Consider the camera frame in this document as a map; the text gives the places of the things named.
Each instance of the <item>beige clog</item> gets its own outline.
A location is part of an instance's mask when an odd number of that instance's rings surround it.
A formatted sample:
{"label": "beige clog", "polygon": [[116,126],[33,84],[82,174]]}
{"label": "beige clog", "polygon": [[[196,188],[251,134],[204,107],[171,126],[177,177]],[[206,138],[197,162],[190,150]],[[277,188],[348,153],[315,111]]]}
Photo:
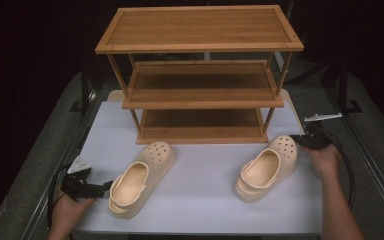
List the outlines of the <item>beige clog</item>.
{"label": "beige clog", "polygon": [[234,187],[236,194],[245,202],[260,200],[295,170],[297,157],[297,146],[291,137],[276,137],[242,167]]}
{"label": "beige clog", "polygon": [[166,142],[148,145],[110,188],[109,208],[120,218],[136,216],[170,170],[175,152]]}

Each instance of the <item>black cable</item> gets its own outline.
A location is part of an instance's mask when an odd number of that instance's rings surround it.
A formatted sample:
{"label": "black cable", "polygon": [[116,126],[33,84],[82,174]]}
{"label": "black cable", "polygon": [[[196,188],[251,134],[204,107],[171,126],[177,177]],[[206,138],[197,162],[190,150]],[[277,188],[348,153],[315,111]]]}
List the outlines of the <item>black cable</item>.
{"label": "black cable", "polygon": [[348,159],[347,155],[345,154],[345,151],[342,148],[341,142],[339,142],[338,138],[335,135],[325,132],[322,129],[319,129],[317,127],[316,129],[321,133],[323,133],[326,137],[328,137],[332,141],[332,144],[338,150],[339,154],[341,154],[342,160],[344,161],[345,167],[348,172],[348,181],[349,181],[349,187],[350,187],[349,194],[348,194],[348,206],[350,207],[350,209],[352,209],[354,205],[354,198],[355,198],[355,179],[354,179],[354,172],[351,166],[351,162]]}
{"label": "black cable", "polygon": [[48,208],[47,208],[47,219],[48,219],[48,230],[51,230],[52,227],[52,213],[54,211],[54,195],[55,195],[55,188],[57,185],[57,180],[60,172],[64,169],[68,169],[71,166],[72,163],[66,164],[62,166],[58,171],[52,176],[52,181],[51,181],[51,186],[49,187],[49,192],[48,192]]}

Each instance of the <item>shoe rack shelf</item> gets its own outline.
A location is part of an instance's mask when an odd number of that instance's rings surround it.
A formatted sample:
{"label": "shoe rack shelf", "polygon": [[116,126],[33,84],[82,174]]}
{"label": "shoe rack shelf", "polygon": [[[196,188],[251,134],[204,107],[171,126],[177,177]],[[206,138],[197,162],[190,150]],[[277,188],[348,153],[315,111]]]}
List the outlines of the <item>shoe rack shelf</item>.
{"label": "shoe rack shelf", "polygon": [[[303,45],[277,5],[120,8],[98,43],[138,130],[138,144],[268,142],[287,68]],[[266,60],[135,61],[135,54],[269,52]],[[274,52],[286,52],[279,79]],[[127,54],[125,84],[115,55]],[[261,108],[269,108],[263,118]],[[136,110],[142,109],[139,121]]]}

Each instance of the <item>wooden shoe rack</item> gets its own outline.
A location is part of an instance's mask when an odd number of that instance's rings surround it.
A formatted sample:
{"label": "wooden shoe rack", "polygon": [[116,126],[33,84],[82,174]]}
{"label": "wooden shoe rack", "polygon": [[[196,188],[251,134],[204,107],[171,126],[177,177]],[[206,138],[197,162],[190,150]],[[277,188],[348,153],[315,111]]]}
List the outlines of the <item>wooden shoe rack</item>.
{"label": "wooden shoe rack", "polygon": [[[292,53],[302,50],[277,5],[120,8],[95,49],[113,67],[138,144],[268,142]],[[207,52],[271,54],[266,60],[135,61],[135,54]],[[270,70],[274,52],[286,53],[277,80]],[[130,58],[128,86],[116,54]],[[269,108],[267,116],[261,108]]]}

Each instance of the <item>white surface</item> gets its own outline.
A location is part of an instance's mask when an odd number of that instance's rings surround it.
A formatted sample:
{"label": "white surface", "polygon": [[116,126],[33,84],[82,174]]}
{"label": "white surface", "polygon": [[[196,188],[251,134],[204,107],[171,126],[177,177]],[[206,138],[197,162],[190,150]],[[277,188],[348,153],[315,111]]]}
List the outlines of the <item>white surface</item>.
{"label": "white surface", "polygon": [[[263,109],[266,116],[268,109]],[[288,102],[276,109],[269,139],[299,134],[300,125]],[[145,145],[136,145],[136,127],[121,102],[103,102],[89,132],[81,158],[92,164],[87,181],[116,179]],[[319,233],[321,183],[311,160],[299,152],[292,175],[256,203],[240,200],[233,185],[242,166],[266,144],[173,145],[176,162],[138,215],[114,217],[108,192],[97,199],[77,230],[118,233],[289,234]]]}

